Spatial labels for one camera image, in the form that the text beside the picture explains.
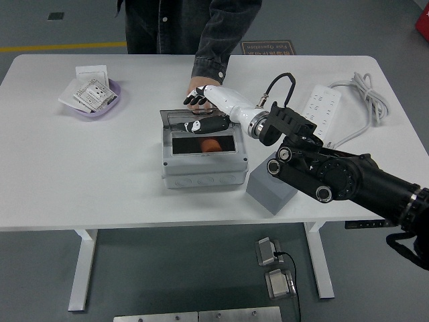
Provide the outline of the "person's left hand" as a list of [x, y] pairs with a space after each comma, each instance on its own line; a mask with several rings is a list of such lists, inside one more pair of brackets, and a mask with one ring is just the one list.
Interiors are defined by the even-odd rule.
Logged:
[[[190, 79], [187, 94], [190, 94], [196, 87], [203, 87], [205, 85], [220, 86], [221, 84], [217, 80], [213, 80], [213, 79], [208, 78], [208, 77], [194, 76]], [[209, 102], [205, 102], [203, 105], [187, 104], [187, 108], [189, 108], [189, 109], [201, 109], [201, 108], [210, 109], [211, 104]]]

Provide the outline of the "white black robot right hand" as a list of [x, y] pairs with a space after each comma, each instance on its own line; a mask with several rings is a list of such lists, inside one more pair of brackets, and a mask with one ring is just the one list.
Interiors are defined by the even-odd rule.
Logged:
[[238, 123], [247, 130], [248, 136], [258, 138], [267, 119], [268, 112], [257, 108], [248, 99], [233, 89], [205, 85], [196, 87], [184, 100], [185, 105], [210, 102], [222, 115], [205, 117], [196, 121], [177, 123], [173, 129], [194, 134], [207, 134], [223, 131], [231, 122]]

